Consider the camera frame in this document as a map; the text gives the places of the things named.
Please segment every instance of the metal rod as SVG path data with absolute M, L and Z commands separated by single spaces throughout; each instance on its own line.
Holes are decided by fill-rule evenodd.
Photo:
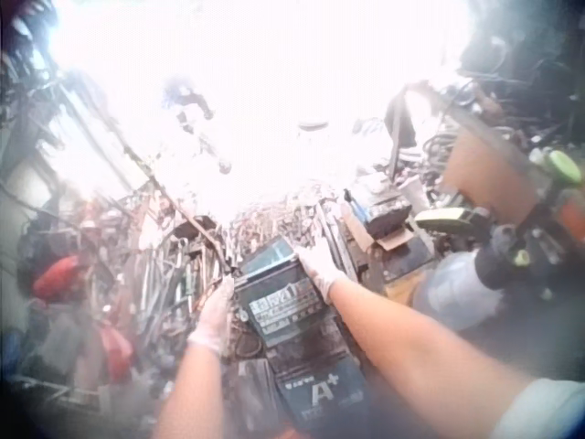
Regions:
M 95 153 L 101 158 L 101 160 L 103 160 L 112 169 L 113 173 L 116 175 L 118 180 L 120 180 L 120 183 L 122 183 L 124 188 L 129 192 L 132 191 L 133 190 L 132 185 L 130 184 L 130 182 L 128 181 L 126 176 L 122 173 L 122 171 L 120 169 L 118 169 L 116 164 L 113 163 L 112 160 L 103 151 L 103 149 L 100 146 L 100 143 L 93 136 L 93 133 L 91 132 L 90 127 L 85 123 L 85 120 L 83 119 L 83 116 L 81 116 L 81 113 L 78 110 L 77 106 L 75 105 L 75 103 L 73 103 L 73 101 L 69 97 L 69 94 L 65 91 L 63 86 L 57 87 L 57 90 L 60 91 L 62 101 L 65 104 L 65 108 L 77 120 L 78 126 L 80 127 L 81 131 L 85 135 L 85 138 L 87 139 L 88 143 L 90 144 L 91 149 L 93 149 L 93 151 L 95 151 Z
M 213 249 L 215 250 L 216 254 L 218 255 L 218 259 L 219 259 L 219 263 L 221 264 L 222 272 L 229 273 L 229 266 L 228 266 L 228 263 L 226 261 L 224 254 L 223 254 L 223 250 L 221 249 L 221 245 L 207 232 L 207 230 L 205 230 L 205 228 L 201 224 L 199 224 L 195 219 L 191 218 L 191 216 L 188 213 L 186 213 L 178 205 L 178 203 L 168 194 L 165 187 L 154 176 L 153 170 L 142 160 L 142 158 L 140 158 L 140 156 L 138 156 L 134 152 L 134 150 L 130 147 L 130 145 L 128 145 L 128 143 L 124 139 L 122 132 L 120 131 L 118 126 L 116 126 L 114 123 L 112 123 L 111 121 L 109 121 L 108 119 L 105 119 L 105 118 L 104 118 L 104 122 L 108 125 L 108 127 L 112 130 L 112 132 L 118 138 L 118 141 L 122 145 L 124 153 L 126 153 L 134 161 L 134 163 L 140 168 L 141 171 L 143 171 L 143 173 L 153 183 L 154 187 L 161 192 L 163 197 L 168 199 L 171 206 L 173 206 L 173 208 L 177 212 L 179 212 L 181 214 L 181 216 L 183 216 L 183 218 L 185 218 L 185 220 L 189 224 L 191 224 L 199 233 L 201 233 L 201 235 L 206 240 L 209 241 L 209 243 L 213 246 Z

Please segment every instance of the white glove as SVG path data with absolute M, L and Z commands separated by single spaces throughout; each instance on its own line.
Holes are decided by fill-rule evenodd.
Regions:
M 203 305 L 197 327 L 188 338 L 190 343 L 205 346 L 221 355 L 228 336 L 229 299 L 233 294 L 234 279 L 226 276 Z
M 323 300 L 325 300 L 326 304 L 330 304 L 329 289 L 331 288 L 331 285 L 336 280 L 343 279 L 347 276 L 344 272 L 335 267 L 327 240 L 325 238 L 317 240 L 312 249 L 298 247 L 295 251 L 299 256 L 299 260 L 301 261 L 304 270 L 314 284 L 317 285 L 317 288 L 323 296 Z

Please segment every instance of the metal bar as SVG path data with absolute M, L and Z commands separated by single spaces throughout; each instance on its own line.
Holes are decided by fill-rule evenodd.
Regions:
M 396 174 L 396 164 L 399 161 L 400 149 L 400 118 L 402 117 L 402 110 L 404 109 L 404 99 L 406 96 L 406 88 L 402 89 L 396 97 L 396 108 L 394 108 L 394 118 L 392 120 L 392 154 L 390 155 L 390 163 L 388 165 L 388 176 L 390 181 L 394 181 Z
M 223 254 L 223 250 L 221 249 L 221 245 L 209 233 L 207 233 L 207 230 L 205 230 L 205 228 L 201 224 L 199 224 L 195 219 L 191 218 L 191 216 L 188 213 L 186 213 L 178 205 L 178 203 L 168 194 L 165 187 L 154 176 L 153 170 L 143 161 L 142 158 L 140 158 L 140 156 L 138 156 L 134 152 L 134 150 L 130 147 L 130 145 L 128 145 L 128 143 L 124 139 L 124 136 L 122 135 L 122 132 L 120 131 L 118 126 L 115 123 L 112 123 L 111 121 L 109 121 L 105 118 L 103 121 L 106 123 L 108 128 L 110 128 L 110 130 L 118 138 L 118 141 L 122 145 L 124 153 L 126 153 L 134 161 L 134 163 L 140 168 L 140 170 L 144 172 L 144 174 L 148 177 L 148 179 L 153 183 L 154 187 L 156 187 L 161 192 L 163 197 L 168 199 L 171 206 L 173 206 L 173 208 L 177 212 L 179 212 L 181 214 L 181 216 L 183 216 L 183 218 L 185 218 L 185 220 L 195 228 L 195 230 L 197 230 L 199 233 L 201 233 L 201 235 L 206 240 L 209 241 L 209 243 L 213 246 L 216 254 L 218 255 L 218 259 L 219 259 L 219 263 L 220 263 L 222 272 L 229 273 L 230 269 L 229 269 L 228 263 L 226 261 L 226 258 Z
M 60 94 L 62 96 L 62 101 L 65 104 L 65 108 L 77 120 L 78 126 L 80 127 L 81 131 L 85 135 L 85 138 L 87 139 L 88 143 L 90 144 L 91 149 L 93 149 L 93 151 L 95 151 L 95 153 L 101 158 L 101 160 L 103 160 L 112 169 L 113 173 L 116 175 L 118 180 L 120 180 L 120 183 L 122 183 L 124 188 L 128 192 L 132 191 L 133 190 L 132 185 L 126 179 L 126 176 L 122 173 L 122 171 L 120 169 L 118 169 L 116 164 L 113 163 L 112 160 L 103 151 L 103 149 L 100 146 L 100 143 L 93 136 L 93 133 L 91 132 L 90 127 L 83 120 L 83 116 L 81 115 L 77 106 L 75 105 L 75 103 L 73 103 L 73 101 L 69 97 L 69 94 L 65 91 L 65 89 L 62 86 L 58 87 L 58 90 L 60 91 Z
M 465 109 L 451 105 L 428 84 L 414 84 L 409 86 L 409 90 L 418 92 L 426 97 L 431 106 L 441 112 L 449 114 L 455 122 L 462 128 L 477 136 L 486 145 L 493 148 L 500 154 L 507 163 L 509 163 L 517 172 L 526 175 L 537 187 L 537 191 L 546 194 L 552 186 L 552 180 L 540 168 L 533 165 L 517 147 L 507 141 L 500 133 L 492 130 L 488 125 L 479 120 L 477 117 L 469 114 Z

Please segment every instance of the red object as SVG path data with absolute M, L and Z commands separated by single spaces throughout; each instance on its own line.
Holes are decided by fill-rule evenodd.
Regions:
M 101 343 L 106 351 L 111 382 L 118 382 L 128 375 L 133 347 L 115 327 L 100 328 Z
M 33 284 L 35 296 L 46 301 L 63 298 L 77 280 L 79 272 L 79 256 L 68 256 L 58 260 Z

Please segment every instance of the rusty metal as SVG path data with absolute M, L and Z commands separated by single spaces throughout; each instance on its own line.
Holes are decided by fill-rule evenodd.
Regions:
M 449 102 L 427 84 L 415 84 L 410 90 L 422 94 L 429 100 L 433 108 L 449 114 L 462 128 L 476 135 L 486 145 L 493 148 L 503 157 L 518 173 L 527 175 L 539 191 L 547 193 L 552 181 L 540 168 L 534 166 L 528 157 L 524 155 L 516 145 L 506 140 L 500 133 L 487 126 L 477 117 L 469 114 L 467 110 Z

